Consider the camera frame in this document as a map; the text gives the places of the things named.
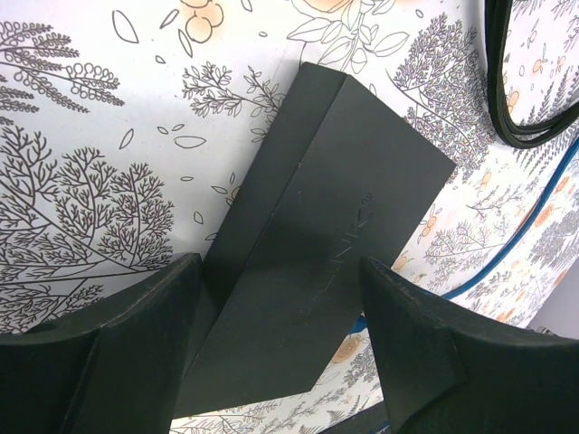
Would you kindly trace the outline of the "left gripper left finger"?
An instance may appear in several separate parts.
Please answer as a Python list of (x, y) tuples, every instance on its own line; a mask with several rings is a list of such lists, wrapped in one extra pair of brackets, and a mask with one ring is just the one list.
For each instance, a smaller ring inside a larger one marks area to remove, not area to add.
[(20, 335), (1, 336), (4, 433), (167, 433), (201, 288), (201, 258)]

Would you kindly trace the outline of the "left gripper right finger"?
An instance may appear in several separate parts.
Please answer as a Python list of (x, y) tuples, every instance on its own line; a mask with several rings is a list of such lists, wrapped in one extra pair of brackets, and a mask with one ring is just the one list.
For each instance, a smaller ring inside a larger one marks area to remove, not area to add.
[(506, 325), (371, 258), (359, 282), (395, 433), (575, 433), (578, 343)]

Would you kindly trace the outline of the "black network switch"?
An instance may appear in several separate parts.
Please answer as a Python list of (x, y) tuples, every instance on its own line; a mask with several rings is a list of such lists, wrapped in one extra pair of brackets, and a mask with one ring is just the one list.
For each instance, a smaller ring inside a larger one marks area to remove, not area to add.
[(454, 162), (352, 76), (302, 64), (204, 258), (214, 324), (176, 416), (310, 391)]

